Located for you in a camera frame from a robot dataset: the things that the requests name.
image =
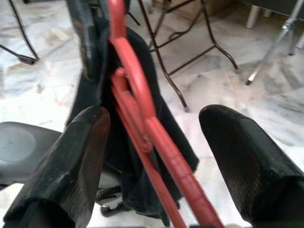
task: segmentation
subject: black cloth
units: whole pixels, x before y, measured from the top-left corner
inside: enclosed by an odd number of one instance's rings
[[[109,77],[118,66],[121,66],[121,63],[113,46],[108,41],[108,21],[95,18],[95,29],[98,37],[96,47],[99,55],[100,70],[97,71],[99,77],[95,81],[90,81],[87,79],[86,74],[82,73],[75,103],[67,124],[79,112],[92,105],[101,105],[109,111],[111,129],[104,160],[108,165],[122,172],[121,188],[124,205],[134,209],[139,214],[161,218],[167,226],[169,225],[169,220],[115,110],[115,100],[111,93]],[[127,38],[138,56],[147,78],[157,117],[194,171],[199,160],[160,94],[153,59],[146,43],[129,28],[127,29]],[[181,194],[158,154],[156,157],[161,176],[173,199],[177,202],[181,198]]]

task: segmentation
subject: gray chair seat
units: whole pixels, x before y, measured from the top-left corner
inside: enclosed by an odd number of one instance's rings
[[[0,185],[25,183],[60,132],[16,122],[0,123]],[[120,185],[120,172],[104,164],[99,188]]]

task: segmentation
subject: brown metal frame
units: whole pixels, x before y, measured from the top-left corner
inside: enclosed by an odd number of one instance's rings
[[[150,43],[150,47],[153,45],[154,46],[154,49],[151,50],[151,52],[155,51],[156,53],[156,56],[160,62],[160,65],[161,65],[161,69],[166,77],[166,79],[168,80],[169,84],[173,87],[173,89],[175,90],[176,94],[179,96],[180,98],[180,101],[182,102],[182,105],[184,106],[184,109],[186,112],[188,112],[190,109],[188,108],[187,106],[187,103],[182,95],[182,93],[180,92],[180,90],[178,89],[178,87],[175,85],[175,83],[172,81],[172,79],[170,78],[171,75],[173,75],[174,73],[176,73],[177,71],[181,70],[182,68],[184,68],[185,66],[187,66],[188,64],[190,64],[191,62],[193,62],[194,60],[198,59],[199,57],[201,57],[202,55],[208,53],[209,51],[211,51],[213,48],[217,48],[223,55],[225,55],[229,60],[230,62],[232,63],[233,67],[235,68],[236,72],[239,71],[239,68],[237,66],[237,64],[235,63],[234,59],[232,58],[232,56],[226,52],[217,42],[216,40],[214,39],[214,36],[213,36],[213,33],[212,33],[212,30],[211,30],[211,26],[210,26],[210,21],[209,21],[209,17],[208,17],[208,14],[207,14],[207,10],[206,10],[206,7],[205,7],[205,1],[204,0],[200,0],[201,2],[201,9],[200,11],[197,13],[197,15],[195,16],[195,18],[193,19],[192,23],[190,24],[189,28],[185,31],[182,31],[182,32],[174,32],[172,33],[170,36],[169,36],[169,40],[162,43],[161,45],[157,45],[156,43],[156,36],[157,36],[157,33],[162,25],[162,22],[165,18],[165,15],[167,13],[171,13],[172,11],[174,10],[177,10],[179,9],[180,7],[183,7],[191,2],[193,2],[195,0],[187,0],[179,5],[176,5],[174,7],[170,7],[170,2],[168,0],[163,0],[162,2],[162,13],[161,13],[161,16],[159,18],[159,21],[155,27],[155,30],[153,32],[152,28],[151,28],[151,25],[150,25],[150,22],[149,22],[149,19],[148,19],[148,16],[147,16],[147,13],[145,11],[145,8],[143,6],[143,1],[142,0],[138,0],[139,2],[139,5],[140,5],[140,8],[141,8],[141,11],[142,11],[142,14],[143,14],[143,17],[144,17],[144,20],[145,20],[145,23],[147,25],[147,28],[148,28],[148,31],[149,31],[149,34],[150,34],[150,37],[151,37],[151,43]],[[159,49],[169,43],[171,43],[172,41],[178,39],[179,37],[185,35],[186,33],[188,33],[192,27],[194,26],[194,24],[197,22],[197,20],[199,19],[199,16],[200,14],[203,13],[204,14],[204,17],[205,17],[205,21],[206,21],[206,24],[207,24],[207,28],[208,28],[208,32],[209,32],[209,36],[210,36],[210,39],[213,43],[213,46],[211,46],[210,48],[204,50],[202,53],[198,54],[197,56],[195,56],[194,58],[190,59],[189,61],[183,63],[182,65],[180,65],[179,67],[175,68],[174,70],[168,72],[166,67],[165,67],[165,64],[162,60],[162,57],[161,57],[161,54],[160,54],[160,51]]]

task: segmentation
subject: marble floor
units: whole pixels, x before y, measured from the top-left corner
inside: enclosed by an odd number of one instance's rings
[[[20,63],[14,56],[0,50],[0,122],[17,121],[62,131],[75,95],[81,61],[78,38],[75,35],[65,1],[22,4],[16,0],[25,29],[41,57],[34,66]],[[127,25],[147,42],[148,32],[136,1],[131,12],[142,24],[137,26],[127,17]],[[304,50],[288,55],[288,39],[284,40],[262,73],[251,86],[245,81],[285,21],[284,16],[261,15],[254,29],[245,27],[250,7],[236,3],[210,18],[217,42],[239,64],[237,75],[226,57],[217,50],[209,52],[172,76],[181,89],[190,113],[185,113],[176,94],[165,80],[157,58],[161,93],[175,119],[186,134],[200,164],[195,176],[224,224],[247,226],[229,195],[212,152],[198,121],[201,108],[209,104],[232,107],[256,120],[290,158],[304,170]],[[159,11],[149,15],[156,24]],[[189,21],[174,14],[166,17],[158,42],[173,31],[184,30]],[[296,37],[303,32],[298,24]],[[6,1],[0,1],[0,43],[18,53],[30,55]],[[204,22],[176,42],[162,48],[161,54],[168,69],[173,69],[189,57],[211,45]],[[4,216],[22,185],[15,184],[0,192],[0,216]],[[181,200],[181,213],[187,224],[196,220]],[[103,218],[96,205],[88,227],[146,226],[159,228],[157,219],[124,212]]]

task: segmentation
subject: rubber foot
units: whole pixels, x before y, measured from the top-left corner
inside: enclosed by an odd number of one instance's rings
[[[249,86],[252,83],[252,81],[247,80],[246,85]]]
[[[184,107],[185,112],[189,113],[190,112],[190,108],[189,107]]]
[[[235,69],[235,71],[234,71],[237,75],[239,75],[239,74],[241,74],[242,73],[242,71],[241,71],[241,69],[240,68],[238,68],[238,69]]]

